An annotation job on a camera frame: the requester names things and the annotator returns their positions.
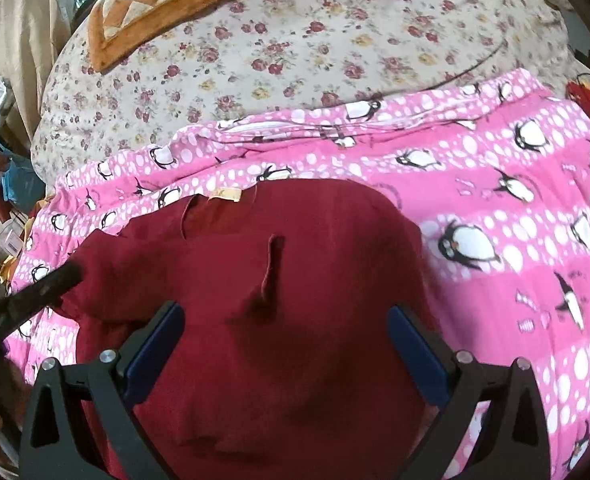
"mattress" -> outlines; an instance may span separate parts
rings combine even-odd
[[[360,182],[419,225],[444,339],[483,362],[532,362],[552,478],[563,478],[590,442],[590,120],[524,69],[462,88],[191,124],[168,144],[93,161],[57,180],[13,288],[66,261],[95,229],[116,234],[182,196],[280,178]],[[12,336],[11,356],[32,380],[45,356],[75,361],[77,330],[47,309]],[[484,409],[447,477],[465,465]]]
[[[449,88],[525,67],[558,96],[586,69],[544,0],[227,0],[108,72],[84,23],[51,72],[37,174],[164,144],[188,123]]]

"pink blanket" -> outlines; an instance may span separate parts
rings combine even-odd
[[[524,70],[461,89],[192,125],[168,146],[88,164],[58,180],[14,287],[59,266],[94,229],[117,233],[181,196],[275,178],[363,182],[420,226],[444,338],[481,361],[533,362],[552,476],[563,478],[590,439],[590,121]],[[10,344],[30,379],[45,356],[74,361],[74,323],[47,310],[22,332]],[[482,411],[447,476],[470,455]]]

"fold in shirt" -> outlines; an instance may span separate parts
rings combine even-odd
[[[433,324],[420,254],[417,226],[371,188],[262,182],[239,203],[194,196],[94,231],[61,313],[80,324],[82,363],[166,300],[183,307],[184,335],[134,410],[180,479],[386,480],[424,410],[386,328],[399,303]]]

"floral bedsheet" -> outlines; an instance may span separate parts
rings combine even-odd
[[[558,95],[585,68],[543,0],[227,0],[105,74],[86,23],[47,84],[32,145],[38,175],[164,144],[186,123],[331,107],[462,85],[526,67]]]

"blue gripper pad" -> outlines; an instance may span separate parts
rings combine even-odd
[[[389,337],[417,389],[428,404],[441,410],[450,398],[446,370],[399,307],[390,308],[387,323]]]
[[[126,389],[122,393],[122,399],[127,407],[132,408],[149,397],[182,333],[184,310],[174,303],[146,339],[124,374]]]

